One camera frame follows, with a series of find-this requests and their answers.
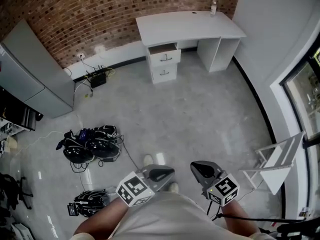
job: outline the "red brick wall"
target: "red brick wall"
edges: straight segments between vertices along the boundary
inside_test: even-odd
[[[217,0],[218,11],[232,18],[238,0]],[[87,57],[94,48],[108,50],[140,40],[135,18],[210,10],[212,0],[0,0],[0,38],[25,18],[62,67]]]

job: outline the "white chair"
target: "white chair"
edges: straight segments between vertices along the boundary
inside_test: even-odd
[[[262,157],[261,165],[256,168],[241,168],[239,171],[244,173],[255,189],[257,189],[257,186],[253,182],[253,179],[260,173],[272,194],[275,195],[284,183],[291,167],[294,165],[296,153],[304,135],[305,132],[302,131],[280,143],[257,149],[255,152]],[[274,150],[267,160],[262,151],[269,149]],[[250,177],[247,172],[254,172],[254,174]]]

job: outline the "gray cabinet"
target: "gray cabinet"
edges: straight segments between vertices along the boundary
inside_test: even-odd
[[[73,110],[75,83],[23,19],[0,44],[0,86],[45,116]]]

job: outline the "power outlet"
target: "power outlet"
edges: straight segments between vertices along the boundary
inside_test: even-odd
[[[86,56],[83,52],[80,52],[76,55],[79,59],[84,59]]]

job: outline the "white baseboard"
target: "white baseboard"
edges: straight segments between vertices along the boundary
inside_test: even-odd
[[[88,58],[86,57],[83,62],[95,68],[98,68],[98,65],[109,67],[114,64],[140,58],[143,56],[146,56],[145,46],[141,41],[135,41],[123,46],[112,48],[110,50],[99,52]],[[87,75],[87,71],[89,73],[94,72],[95,70],[92,67],[83,64],[81,61],[68,66],[68,68],[72,72],[72,79],[77,79],[83,77],[84,75]],[[64,71],[68,75],[70,75],[68,69],[64,68]]]

